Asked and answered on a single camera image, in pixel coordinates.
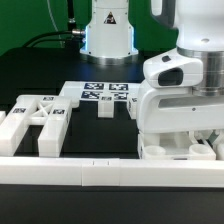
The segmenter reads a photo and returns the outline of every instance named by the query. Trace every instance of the white piece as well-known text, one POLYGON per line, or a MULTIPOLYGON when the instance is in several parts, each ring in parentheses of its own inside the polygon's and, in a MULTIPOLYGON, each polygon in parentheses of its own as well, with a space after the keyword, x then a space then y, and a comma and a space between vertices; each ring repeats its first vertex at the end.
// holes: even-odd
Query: white piece
POLYGON ((28 117, 35 111, 35 98, 18 98, 16 105, 0 125, 0 156, 14 155, 29 127, 28 117))
POLYGON ((129 94, 127 100, 127 110, 132 120, 136 119, 137 112, 137 101, 136 95, 129 94))
POLYGON ((40 157, 59 157, 71 118, 70 99, 56 99, 44 128, 38 138, 40 157))
POLYGON ((100 94, 98 101, 98 117, 114 117, 114 95, 111 93, 100 94))
POLYGON ((191 142, 187 133, 166 133, 138 136, 140 159, 147 160, 215 160, 209 145, 191 142))
POLYGON ((58 157, 71 118, 70 98, 22 95, 0 125, 0 156, 13 156, 30 125, 43 125, 39 155, 58 157))
POLYGON ((83 186, 119 186, 119 159, 94 159, 82 166, 83 186))
POLYGON ((0 125, 5 120, 6 114, 5 111, 0 111, 0 125))

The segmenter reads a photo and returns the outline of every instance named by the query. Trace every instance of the white foam block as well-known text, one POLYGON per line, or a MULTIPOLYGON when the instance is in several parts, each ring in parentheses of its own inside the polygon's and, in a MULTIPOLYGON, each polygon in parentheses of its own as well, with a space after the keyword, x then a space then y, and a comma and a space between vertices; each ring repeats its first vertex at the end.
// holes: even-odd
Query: white foam block
POLYGON ((0 111, 0 125, 4 121, 6 117, 5 111, 0 111))
POLYGON ((29 125, 27 118, 36 110, 36 100, 20 98, 0 125, 0 156, 13 156, 29 125))
POLYGON ((137 96, 129 94, 127 100, 127 110, 132 120, 136 119, 137 96))
POLYGON ((80 186, 82 160, 0 157, 0 183, 80 186))
POLYGON ((40 157, 59 157, 71 118, 70 99, 57 99, 38 138, 40 157))
POLYGON ((98 117, 114 117, 114 94, 100 94, 98 101, 98 117))
POLYGON ((92 160, 82 167, 83 186, 119 186, 119 159, 92 160))

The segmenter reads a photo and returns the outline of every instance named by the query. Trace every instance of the black panel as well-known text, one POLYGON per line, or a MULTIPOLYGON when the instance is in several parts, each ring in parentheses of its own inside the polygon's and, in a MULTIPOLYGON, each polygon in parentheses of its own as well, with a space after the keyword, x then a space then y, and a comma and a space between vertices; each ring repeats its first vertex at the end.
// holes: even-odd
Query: black panel
POLYGON ((184 73, 180 68, 174 68, 159 74, 160 86, 179 86, 183 82, 184 73))

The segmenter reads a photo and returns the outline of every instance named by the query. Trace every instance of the white base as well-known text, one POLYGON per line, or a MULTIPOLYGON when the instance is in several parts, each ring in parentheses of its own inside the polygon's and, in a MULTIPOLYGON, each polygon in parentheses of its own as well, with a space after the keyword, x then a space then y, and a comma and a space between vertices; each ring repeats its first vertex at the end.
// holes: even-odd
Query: white base
POLYGON ((208 145, 190 140, 187 133, 149 134, 138 136, 138 153, 147 160, 216 160, 208 145))

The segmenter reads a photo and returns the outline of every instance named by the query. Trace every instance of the black surface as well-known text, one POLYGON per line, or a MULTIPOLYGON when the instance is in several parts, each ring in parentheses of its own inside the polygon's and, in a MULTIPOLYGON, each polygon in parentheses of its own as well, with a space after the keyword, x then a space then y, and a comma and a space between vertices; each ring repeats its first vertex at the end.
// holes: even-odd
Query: black surface
POLYGON ((173 68, 165 72, 161 72, 158 77, 160 86, 179 86, 184 79, 183 70, 180 68, 173 68))
MULTIPOLYGON (((141 79, 142 63, 106 67, 80 61, 71 51, 13 49, 0 57, 0 109, 9 110, 20 94, 58 94, 65 80, 138 82, 141 79)), ((81 103, 80 109, 73 111, 61 156, 117 157, 119 154, 120 158, 135 158, 133 142, 137 140, 131 138, 136 136, 136 126, 124 110, 123 104, 116 104, 113 121, 100 120, 96 118, 95 103, 81 103), (85 120, 90 121, 90 128, 96 125, 96 135, 104 135, 101 142, 98 142, 99 138, 94 142, 94 136, 91 137, 90 130, 83 125, 85 120), (131 135, 126 139, 132 147, 122 148, 118 144, 105 149, 109 136, 115 132, 104 133, 104 126, 115 126, 114 130, 125 134, 129 131, 125 129, 127 123, 131 135), (95 144, 91 150, 87 147, 90 143, 82 141, 81 132, 85 139, 95 144), (74 142, 80 145, 79 149, 68 147, 74 142)), ((28 130, 17 156, 38 155, 37 137, 41 129, 36 126, 28 130)), ((224 190, 0 185, 0 208, 1 224, 222 224, 224 190)))

